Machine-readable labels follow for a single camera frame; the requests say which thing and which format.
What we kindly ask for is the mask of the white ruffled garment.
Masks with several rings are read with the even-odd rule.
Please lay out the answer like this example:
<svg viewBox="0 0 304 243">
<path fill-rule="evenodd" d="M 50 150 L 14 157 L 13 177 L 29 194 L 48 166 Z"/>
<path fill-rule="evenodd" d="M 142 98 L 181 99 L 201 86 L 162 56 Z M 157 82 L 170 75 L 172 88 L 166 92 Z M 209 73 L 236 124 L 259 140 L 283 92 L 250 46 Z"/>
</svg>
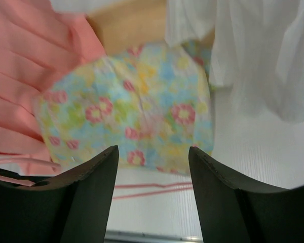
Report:
<svg viewBox="0 0 304 243">
<path fill-rule="evenodd" d="M 304 1 L 142 1 L 167 44 L 212 38 L 210 82 L 240 112 L 304 122 Z"/>
</svg>

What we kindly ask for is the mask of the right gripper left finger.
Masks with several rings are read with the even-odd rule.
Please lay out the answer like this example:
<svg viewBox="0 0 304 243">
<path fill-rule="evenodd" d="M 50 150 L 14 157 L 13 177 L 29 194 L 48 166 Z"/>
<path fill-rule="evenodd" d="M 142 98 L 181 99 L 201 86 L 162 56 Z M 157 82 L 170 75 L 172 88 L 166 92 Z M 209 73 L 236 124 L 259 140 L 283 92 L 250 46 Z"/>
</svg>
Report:
<svg viewBox="0 0 304 243">
<path fill-rule="evenodd" d="M 119 162 L 117 146 L 54 177 L 0 169 L 0 242 L 103 242 Z"/>
</svg>

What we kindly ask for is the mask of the floral pastel skirt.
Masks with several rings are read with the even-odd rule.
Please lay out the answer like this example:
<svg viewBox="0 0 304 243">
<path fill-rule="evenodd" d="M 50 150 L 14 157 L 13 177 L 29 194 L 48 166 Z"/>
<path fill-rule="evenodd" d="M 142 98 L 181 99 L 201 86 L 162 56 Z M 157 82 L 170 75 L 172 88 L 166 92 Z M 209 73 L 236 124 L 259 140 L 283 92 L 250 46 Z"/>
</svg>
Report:
<svg viewBox="0 0 304 243">
<path fill-rule="evenodd" d="M 121 167 L 189 174 L 189 149 L 213 149 L 210 54 L 149 43 L 67 74 L 34 102 L 52 161 L 70 168 L 116 145 Z"/>
</svg>

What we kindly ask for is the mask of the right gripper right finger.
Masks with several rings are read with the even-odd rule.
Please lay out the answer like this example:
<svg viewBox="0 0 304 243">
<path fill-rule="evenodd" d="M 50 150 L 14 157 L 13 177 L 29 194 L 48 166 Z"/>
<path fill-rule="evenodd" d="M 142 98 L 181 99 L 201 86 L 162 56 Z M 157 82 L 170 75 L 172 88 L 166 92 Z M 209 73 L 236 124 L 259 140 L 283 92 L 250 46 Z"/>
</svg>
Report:
<svg viewBox="0 0 304 243">
<path fill-rule="evenodd" d="M 188 160 L 204 242 L 304 242 L 304 185 L 257 181 L 196 147 Z"/>
</svg>

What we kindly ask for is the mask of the salmon pink dress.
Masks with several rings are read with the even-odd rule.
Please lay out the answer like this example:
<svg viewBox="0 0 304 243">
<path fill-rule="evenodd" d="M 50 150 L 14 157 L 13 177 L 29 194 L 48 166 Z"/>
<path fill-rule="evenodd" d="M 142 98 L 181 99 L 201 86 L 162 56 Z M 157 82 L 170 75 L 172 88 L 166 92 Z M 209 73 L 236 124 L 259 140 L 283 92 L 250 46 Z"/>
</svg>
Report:
<svg viewBox="0 0 304 243">
<path fill-rule="evenodd" d="M 0 156 L 49 161 L 34 97 L 103 54 L 85 14 L 56 12 L 49 1 L 0 1 Z"/>
</svg>

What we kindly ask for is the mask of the wooden clothes rack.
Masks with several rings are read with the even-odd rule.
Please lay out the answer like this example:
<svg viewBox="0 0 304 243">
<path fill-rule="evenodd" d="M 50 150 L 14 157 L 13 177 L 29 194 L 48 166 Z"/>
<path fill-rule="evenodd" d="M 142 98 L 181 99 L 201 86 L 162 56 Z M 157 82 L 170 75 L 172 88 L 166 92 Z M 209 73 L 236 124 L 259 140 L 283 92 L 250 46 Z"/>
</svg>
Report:
<svg viewBox="0 0 304 243">
<path fill-rule="evenodd" d="M 148 42 L 176 46 L 189 40 L 211 46 L 216 1 L 120 1 L 89 14 L 107 54 Z"/>
</svg>

